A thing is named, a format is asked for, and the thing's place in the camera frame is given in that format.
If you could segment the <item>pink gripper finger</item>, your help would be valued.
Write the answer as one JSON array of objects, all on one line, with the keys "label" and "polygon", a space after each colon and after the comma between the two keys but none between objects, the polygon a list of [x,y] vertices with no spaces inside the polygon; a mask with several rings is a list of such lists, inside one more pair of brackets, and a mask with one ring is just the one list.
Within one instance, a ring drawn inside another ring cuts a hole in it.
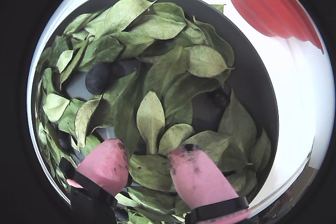
[{"label": "pink gripper finger", "polygon": [[129,178],[129,159],[120,139],[100,143],[76,168],[63,157],[59,168],[70,185],[71,209],[82,223],[117,223],[115,196]]},{"label": "pink gripper finger", "polygon": [[170,174],[181,199],[191,209],[185,223],[238,223],[250,214],[246,197],[239,196],[211,158],[194,144],[168,154]]}]

